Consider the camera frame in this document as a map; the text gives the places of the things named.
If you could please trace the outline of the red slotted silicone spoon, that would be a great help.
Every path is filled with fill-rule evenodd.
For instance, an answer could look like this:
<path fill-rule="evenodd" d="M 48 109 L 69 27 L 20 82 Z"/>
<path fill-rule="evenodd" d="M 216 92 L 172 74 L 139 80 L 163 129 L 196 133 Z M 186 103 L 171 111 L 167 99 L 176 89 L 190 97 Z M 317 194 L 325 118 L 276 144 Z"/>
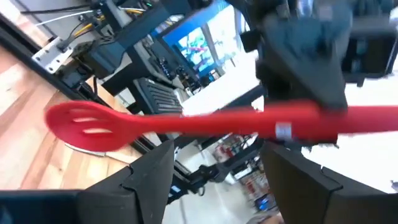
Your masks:
<path fill-rule="evenodd" d="M 94 152 L 117 151 L 144 133 L 194 136 L 257 133 L 266 139 L 332 142 L 339 134 L 398 131 L 398 106 L 321 109 L 311 101 L 267 106 L 263 111 L 221 110 L 210 114 L 132 115 L 91 101 L 68 101 L 45 113 L 49 130 L 62 141 Z"/>

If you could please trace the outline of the black keyboard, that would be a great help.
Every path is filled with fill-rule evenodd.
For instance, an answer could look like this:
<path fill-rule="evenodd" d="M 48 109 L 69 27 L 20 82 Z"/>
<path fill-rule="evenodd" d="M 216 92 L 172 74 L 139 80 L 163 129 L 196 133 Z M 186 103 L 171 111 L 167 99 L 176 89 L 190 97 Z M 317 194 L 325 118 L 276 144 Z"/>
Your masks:
<path fill-rule="evenodd" d="M 173 89 L 169 87 L 148 78 L 140 78 L 134 80 L 127 88 L 135 99 L 135 102 L 127 107 L 133 114 L 140 111 L 144 114 L 182 113 L 183 108 Z"/>

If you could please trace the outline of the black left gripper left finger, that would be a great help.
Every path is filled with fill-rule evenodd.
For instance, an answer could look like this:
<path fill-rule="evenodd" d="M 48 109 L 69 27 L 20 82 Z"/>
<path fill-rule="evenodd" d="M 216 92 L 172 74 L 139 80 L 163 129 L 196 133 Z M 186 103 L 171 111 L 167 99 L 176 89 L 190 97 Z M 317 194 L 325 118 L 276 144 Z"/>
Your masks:
<path fill-rule="evenodd" d="M 161 224 L 174 172 L 167 141 L 78 194 L 81 224 Z"/>

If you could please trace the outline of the black power box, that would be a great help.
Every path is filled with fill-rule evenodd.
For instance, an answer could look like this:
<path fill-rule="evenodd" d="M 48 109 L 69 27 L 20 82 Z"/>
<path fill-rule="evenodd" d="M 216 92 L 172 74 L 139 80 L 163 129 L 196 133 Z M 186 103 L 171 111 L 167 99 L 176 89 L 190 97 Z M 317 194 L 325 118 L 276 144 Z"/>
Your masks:
<path fill-rule="evenodd" d="M 93 69 L 94 75 L 104 79 L 120 66 L 126 49 L 115 40 L 96 40 L 85 45 L 84 61 Z"/>

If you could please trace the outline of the computer monitor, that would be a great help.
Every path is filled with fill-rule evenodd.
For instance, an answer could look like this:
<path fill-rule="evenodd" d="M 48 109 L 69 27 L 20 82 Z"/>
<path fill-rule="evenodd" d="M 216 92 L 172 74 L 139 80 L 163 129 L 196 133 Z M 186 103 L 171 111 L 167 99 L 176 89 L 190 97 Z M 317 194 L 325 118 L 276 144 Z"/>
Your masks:
<path fill-rule="evenodd" d="M 225 0 L 172 22 L 159 38 L 198 78 L 235 66 L 244 53 L 240 34 L 250 30 L 243 14 Z"/>

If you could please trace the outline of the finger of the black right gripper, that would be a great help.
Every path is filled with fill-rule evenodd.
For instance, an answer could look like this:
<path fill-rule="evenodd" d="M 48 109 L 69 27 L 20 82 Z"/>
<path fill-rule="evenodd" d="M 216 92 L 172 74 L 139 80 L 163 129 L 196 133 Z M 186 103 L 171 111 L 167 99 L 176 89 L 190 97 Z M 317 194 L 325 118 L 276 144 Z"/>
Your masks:
<path fill-rule="evenodd" d="M 348 33 L 260 31 L 256 77 L 271 101 L 310 100 L 322 108 L 346 108 L 341 61 Z"/>

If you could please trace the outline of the silver metal frame bracket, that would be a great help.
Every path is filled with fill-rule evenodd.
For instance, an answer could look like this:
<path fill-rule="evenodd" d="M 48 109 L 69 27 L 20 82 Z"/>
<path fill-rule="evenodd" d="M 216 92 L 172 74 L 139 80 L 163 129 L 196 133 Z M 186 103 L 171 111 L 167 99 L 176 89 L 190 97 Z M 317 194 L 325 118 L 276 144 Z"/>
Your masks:
<path fill-rule="evenodd" d="M 32 60 L 49 73 L 55 73 L 71 56 L 73 47 L 59 37 L 32 56 Z"/>

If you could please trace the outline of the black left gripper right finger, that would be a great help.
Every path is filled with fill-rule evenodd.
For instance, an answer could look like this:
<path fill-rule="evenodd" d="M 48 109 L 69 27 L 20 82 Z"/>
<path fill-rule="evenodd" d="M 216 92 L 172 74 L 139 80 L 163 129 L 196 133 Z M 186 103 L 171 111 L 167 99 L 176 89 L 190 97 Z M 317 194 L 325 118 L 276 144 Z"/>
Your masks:
<path fill-rule="evenodd" d="M 392 224 L 392 195 L 273 142 L 261 159 L 285 224 Z"/>

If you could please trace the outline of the shelf with red bins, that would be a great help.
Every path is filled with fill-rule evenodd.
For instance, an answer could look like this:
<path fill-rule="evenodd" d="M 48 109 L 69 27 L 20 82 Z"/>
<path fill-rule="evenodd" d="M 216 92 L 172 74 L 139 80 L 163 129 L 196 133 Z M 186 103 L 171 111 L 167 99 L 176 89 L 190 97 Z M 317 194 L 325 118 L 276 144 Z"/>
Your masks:
<path fill-rule="evenodd" d="M 217 160 L 217 178 L 231 178 L 256 210 L 267 211 L 277 205 L 260 160 L 261 146 L 256 136 L 230 136 L 217 145 L 213 156 Z"/>

